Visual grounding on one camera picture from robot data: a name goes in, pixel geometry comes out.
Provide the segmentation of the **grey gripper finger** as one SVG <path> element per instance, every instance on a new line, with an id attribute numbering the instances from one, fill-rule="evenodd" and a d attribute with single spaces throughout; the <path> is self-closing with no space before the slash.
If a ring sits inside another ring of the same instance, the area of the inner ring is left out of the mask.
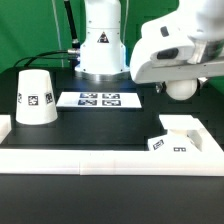
<path id="1" fill-rule="evenodd" d="M 208 79 L 206 77 L 202 77 L 198 79 L 198 88 L 202 89 L 203 86 L 208 82 Z"/>
<path id="2" fill-rule="evenodd" d="M 155 88 L 158 94 L 166 92 L 166 84 L 164 82 L 158 82 Z"/>

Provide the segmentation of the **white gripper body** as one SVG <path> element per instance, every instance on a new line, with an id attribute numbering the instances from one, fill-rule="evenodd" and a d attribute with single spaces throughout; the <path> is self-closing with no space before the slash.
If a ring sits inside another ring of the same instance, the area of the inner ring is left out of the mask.
<path id="1" fill-rule="evenodd" d="M 224 13 L 170 13 L 144 23 L 130 73 L 138 84 L 224 75 Z"/>

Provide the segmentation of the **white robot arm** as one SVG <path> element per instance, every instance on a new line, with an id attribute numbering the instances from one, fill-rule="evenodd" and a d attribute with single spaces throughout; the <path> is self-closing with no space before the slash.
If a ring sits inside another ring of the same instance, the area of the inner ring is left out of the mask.
<path id="1" fill-rule="evenodd" d="M 130 59 L 120 40 L 119 0 L 84 2 L 81 76 L 108 80 L 129 72 L 135 83 L 155 83 L 185 100 L 201 78 L 224 75 L 224 0 L 179 0 L 176 11 L 142 25 Z"/>

